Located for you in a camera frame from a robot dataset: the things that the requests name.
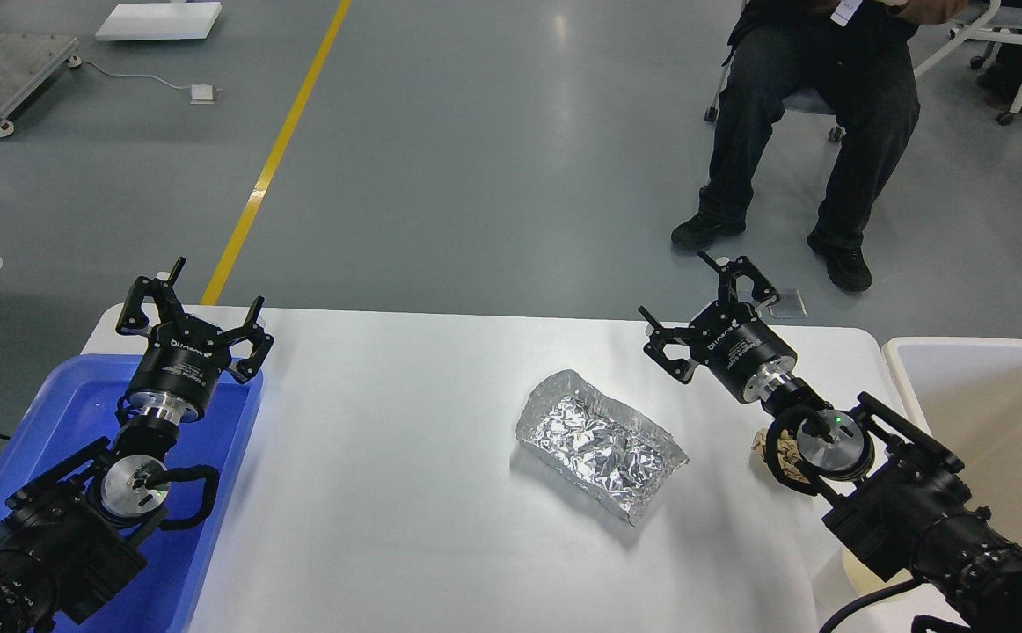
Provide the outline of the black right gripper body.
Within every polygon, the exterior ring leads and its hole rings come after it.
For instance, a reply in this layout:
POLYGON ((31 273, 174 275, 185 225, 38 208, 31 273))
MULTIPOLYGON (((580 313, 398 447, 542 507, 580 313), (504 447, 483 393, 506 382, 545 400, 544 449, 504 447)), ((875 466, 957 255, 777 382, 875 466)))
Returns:
POLYGON ((712 302, 692 320, 692 359, 711 370, 741 404, 762 399, 757 373, 790 373, 798 357, 749 303, 712 302))

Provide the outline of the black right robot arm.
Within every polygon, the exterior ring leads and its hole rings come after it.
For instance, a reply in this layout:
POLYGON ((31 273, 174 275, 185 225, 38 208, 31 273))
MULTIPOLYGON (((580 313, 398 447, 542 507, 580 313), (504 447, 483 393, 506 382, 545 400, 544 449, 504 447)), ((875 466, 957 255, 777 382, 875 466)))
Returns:
POLYGON ((917 615, 913 632, 1022 632, 1022 546, 990 524, 959 473, 964 462, 868 393, 848 411, 834 408, 793 373, 797 355, 759 317, 779 293, 748 257, 708 258, 719 293, 684 327, 667 327, 645 308, 646 355, 680 383, 707 368, 742 404, 772 417, 763 459, 783 486, 822 496, 823 522, 852 555, 888 584, 836 611, 823 630, 866 606, 934 586, 960 617, 917 615))

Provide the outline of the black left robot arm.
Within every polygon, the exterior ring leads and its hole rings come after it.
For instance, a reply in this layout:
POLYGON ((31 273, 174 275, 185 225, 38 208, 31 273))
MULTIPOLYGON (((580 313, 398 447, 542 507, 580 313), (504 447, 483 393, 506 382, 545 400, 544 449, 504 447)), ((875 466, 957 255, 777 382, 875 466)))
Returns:
POLYGON ((221 473, 169 468, 181 426, 204 418, 223 374, 246 385, 274 337, 260 323, 263 297, 225 330, 186 312, 174 288, 185 267, 137 277, 117 321, 148 341, 117 401, 120 429, 97 438, 7 498, 0 521, 0 632, 50 632, 57 614, 84 622, 148 564, 140 545, 157 530, 197 528, 216 505, 221 473))

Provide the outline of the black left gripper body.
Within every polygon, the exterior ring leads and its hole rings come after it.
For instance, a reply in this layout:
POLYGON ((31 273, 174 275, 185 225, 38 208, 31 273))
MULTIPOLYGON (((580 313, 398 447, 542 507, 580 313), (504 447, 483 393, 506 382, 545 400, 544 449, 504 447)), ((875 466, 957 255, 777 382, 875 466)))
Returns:
POLYGON ((221 328, 201 319, 161 322, 150 329, 148 349, 128 385, 132 405, 148 404, 153 394, 184 401, 180 422, 197 421, 219 376, 230 363, 229 348, 215 345, 221 328))

